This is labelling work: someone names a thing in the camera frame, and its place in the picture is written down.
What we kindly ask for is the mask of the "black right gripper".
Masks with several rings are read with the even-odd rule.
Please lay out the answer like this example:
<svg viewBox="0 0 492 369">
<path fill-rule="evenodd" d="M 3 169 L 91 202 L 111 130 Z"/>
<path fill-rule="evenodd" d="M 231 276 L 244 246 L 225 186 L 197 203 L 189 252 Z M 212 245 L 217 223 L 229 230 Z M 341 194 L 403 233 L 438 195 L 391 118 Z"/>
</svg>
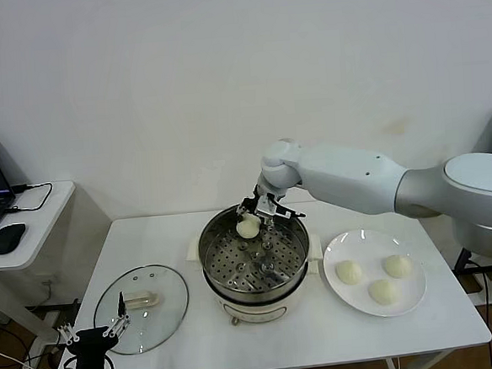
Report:
<svg viewBox="0 0 492 369">
<path fill-rule="evenodd" d="M 275 219 L 284 218 L 286 220 L 290 219 L 301 219 L 305 217 L 306 214 L 294 211 L 291 208 L 284 207 L 278 204 L 282 198 L 282 190 L 272 186 L 270 184 L 257 184 L 254 187 L 254 195 L 252 198 L 243 198 L 243 201 L 238 205 L 237 215 L 241 217 L 243 214 L 255 214 L 255 210 L 258 205 L 258 199 L 266 199 L 269 203 L 265 205 L 265 223 L 273 224 Z"/>
</svg>

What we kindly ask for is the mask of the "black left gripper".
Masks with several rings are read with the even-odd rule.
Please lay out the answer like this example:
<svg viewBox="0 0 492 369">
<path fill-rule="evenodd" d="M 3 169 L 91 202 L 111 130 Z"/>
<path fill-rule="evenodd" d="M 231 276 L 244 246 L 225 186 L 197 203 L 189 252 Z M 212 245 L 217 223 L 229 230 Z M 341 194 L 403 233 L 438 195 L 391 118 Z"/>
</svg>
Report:
<svg viewBox="0 0 492 369">
<path fill-rule="evenodd" d="M 58 327 L 60 341 L 67 346 L 67 350 L 72 354 L 67 364 L 75 361 L 75 369 L 115 369 L 115 365 L 107 353 L 118 344 L 118 339 L 124 334 L 130 322 L 130 316 L 126 313 L 123 292 L 120 292 L 117 317 L 112 318 L 108 327 L 78 332 L 70 324 L 63 324 Z"/>
</svg>

